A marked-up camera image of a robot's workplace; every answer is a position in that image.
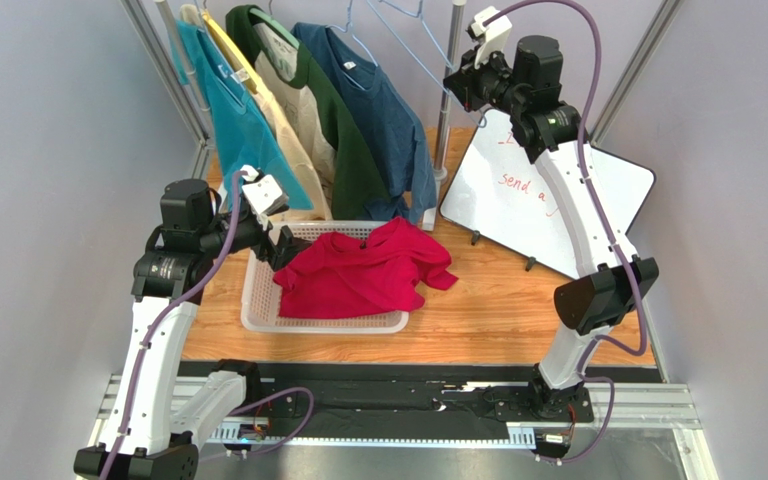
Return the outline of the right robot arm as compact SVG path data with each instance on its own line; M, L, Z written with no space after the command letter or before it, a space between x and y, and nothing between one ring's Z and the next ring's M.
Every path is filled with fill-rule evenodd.
M480 35L443 84L467 111L491 106L508 115L514 139L549 187L570 236L579 276L555 290L561 325L530 384L532 414L555 419L582 399L583 370L598 343L644 297L659 269L612 228L602 206L582 116L560 98L558 41L525 36L513 62L501 51L504 42L502 34Z

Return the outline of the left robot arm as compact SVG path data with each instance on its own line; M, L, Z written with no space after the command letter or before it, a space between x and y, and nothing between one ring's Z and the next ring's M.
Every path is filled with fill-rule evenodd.
M306 247L271 216L287 210L278 180L246 167L231 180L229 211L200 179L168 184L160 224L133 269L132 327L121 383L107 425L80 449L74 473L85 479L191 479L202 448L245 402L260 402L256 364L223 360L180 408L172 397L190 328L207 284L226 258L251 251L273 269Z

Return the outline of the red t-shirt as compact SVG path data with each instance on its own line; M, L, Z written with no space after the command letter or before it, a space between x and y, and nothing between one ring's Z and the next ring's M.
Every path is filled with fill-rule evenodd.
M451 265L445 247L403 218L364 239L327 232L274 273L278 314L335 320L412 312L425 305L419 284L446 291L458 281Z

